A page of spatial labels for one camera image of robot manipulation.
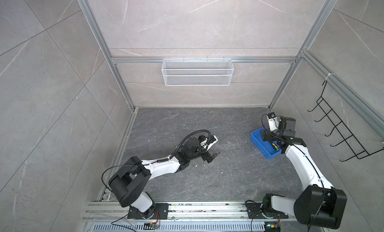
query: wire mesh basket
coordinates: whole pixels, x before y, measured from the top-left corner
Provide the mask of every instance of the wire mesh basket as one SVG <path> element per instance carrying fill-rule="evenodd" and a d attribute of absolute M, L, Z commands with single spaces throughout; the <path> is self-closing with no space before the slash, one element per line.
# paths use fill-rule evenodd
<path fill-rule="evenodd" d="M 164 59 L 161 67 L 166 86 L 229 85 L 230 59 Z"/>

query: blue tray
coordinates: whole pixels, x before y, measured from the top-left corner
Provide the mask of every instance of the blue tray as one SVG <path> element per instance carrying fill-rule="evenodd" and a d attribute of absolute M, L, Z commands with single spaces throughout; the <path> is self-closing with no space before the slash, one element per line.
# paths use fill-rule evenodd
<path fill-rule="evenodd" d="M 279 147 L 279 150 L 276 151 L 275 148 L 268 142 L 268 141 L 263 141 L 262 134 L 260 133 L 260 130 L 264 129 L 264 127 L 260 129 L 256 129 L 251 133 L 251 140 L 252 142 L 257 146 L 257 148 L 260 149 L 260 151 L 266 156 L 267 159 L 270 159 L 272 157 L 275 157 L 276 155 L 281 154 L 281 149 Z"/>

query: dark gray marble floor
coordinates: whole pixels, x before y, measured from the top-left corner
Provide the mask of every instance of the dark gray marble floor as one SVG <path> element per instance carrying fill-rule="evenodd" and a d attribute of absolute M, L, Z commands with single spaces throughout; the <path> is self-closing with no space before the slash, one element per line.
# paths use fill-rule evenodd
<path fill-rule="evenodd" d="M 156 201 L 262 200 L 266 193 L 297 198 L 300 179 L 284 155 L 267 159 L 250 140 L 262 126 L 267 108 L 140 108 L 122 164 L 132 156 L 157 159 L 171 154 L 189 133 L 208 129 L 218 137 L 210 153 L 221 152 L 212 163 L 201 158 L 188 168 L 148 182 Z"/>

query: wall tile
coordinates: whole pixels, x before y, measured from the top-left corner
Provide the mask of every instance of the wall tile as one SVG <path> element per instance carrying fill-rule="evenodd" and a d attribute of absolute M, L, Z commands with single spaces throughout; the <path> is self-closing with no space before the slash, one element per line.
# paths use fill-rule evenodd
<path fill-rule="evenodd" d="M 47 32 L 0 56 L 0 188 L 82 87 Z"/>
<path fill-rule="evenodd" d="M 292 102 L 286 92 L 283 92 L 273 111 L 276 114 L 296 119 L 297 137 L 302 138 L 305 141 L 312 159 L 329 182 L 331 182 L 335 188 L 341 189 L 346 193 L 347 204 L 338 230 L 340 232 L 372 231 L 352 196 L 349 194 L 349 191 L 338 176 L 333 164 L 329 161 L 322 146 L 317 141 L 317 137 L 314 136 L 314 133 L 308 126 L 308 121 L 301 116 L 301 113 L 303 112 L 297 110 L 296 104 Z"/>
<path fill-rule="evenodd" d="M 104 60 L 82 12 L 47 30 L 83 83 L 87 83 Z"/>
<path fill-rule="evenodd" d="M 84 87 L 1 191 L 1 231 L 49 231 L 106 119 Z"/>
<path fill-rule="evenodd" d="M 233 82 L 281 82 L 289 63 L 234 63 Z M 164 83 L 161 63 L 118 64 L 124 82 Z"/>
<path fill-rule="evenodd" d="M 78 223 L 84 215 L 82 207 L 97 199 L 103 185 L 101 173 L 111 165 L 119 139 L 120 135 L 107 119 L 50 231 L 79 231 Z"/>
<path fill-rule="evenodd" d="M 314 120 L 322 118 L 324 112 L 319 108 L 316 108 L 313 112 L 307 111 L 315 107 L 315 101 L 323 90 L 323 81 L 324 79 L 310 65 L 304 63 L 295 72 L 286 88 L 286 92 L 314 132 L 316 139 L 324 149 L 339 177 L 348 188 L 351 198 L 356 202 L 373 231 L 381 231 L 383 222 L 381 214 L 384 212 L 382 206 L 384 204 L 382 195 L 384 168 L 378 161 L 384 160 L 384 153 L 379 152 L 364 159 L 353 158 L 346 162 L 339 161 L 339 159 L 343 160 L 351 157 L 353 155 L 352 151 L 345 142 L 336 147 L 331 147 L 331 144 L 334 145 L 342 141 L 340 134 L 334 130 L 331 136 L 324 136 L 324 134 L 329 134 L 333 128 L 329 119 L 325 118 L 316 123 Z M 382 148 L 382 138 L 330 85 L 325 88 L 323 97 L 367 151 L 372 153 Z M 340 121 L 337 120 L 336 116 L 332 118 L 334 123 Z M 344 137 L 347 137 L 345 133 L 347 129 L 343 127 L 343 125 L 339 125 L 338 129 L 342 131 Z M 356 152 L 363 150 L 353 138 L 348 141 Z"/>
<path fill-rule="evenodd" d="M 24 0 L 0 0 L 0 54 L 44 30 Z"/>
<path fill-rule="evenodd" d="M 120 88 L 106 61 L 101 64 L 85 86 L 104 113 L 109 115 L 120 94 Z"/>
<path fill-rule="evenodd" d="M 339 0 L 335 9 L 384 31 L 384 0 Z"/>
<path fill-rule="evenodd" d="M 112 56 L 296 56 L 299 48 L 110 50 Z"/>
<path fill-rule="evenodd" d="M 383 32 L 332 11 L 310 51 L 384 116 L 383 47 Z"/>
<path fill-rule="evenodd" d="M 77 0 L 26 0 L 45 28 L 80 10 Z"/>
<path fill-rule="evenodd" d="M 125 83 L 135 106 L 266 107 L 280 83 L 232 83 L 229 86 L 165 86 Z"/>
<path fill-rule="evenodd" d="M 130 114 L 131 111 L 127 105 L 127 102 L 125 101 L 122 93 L 120 93 L 108 117 L 120 135 L 122 135 L 124 132 L 125 125 L 127 124 Z"/>
<path fill-rule="evenodd" d="M 89 0 L 111 48 L 296 48 L 323 2 Z"/>

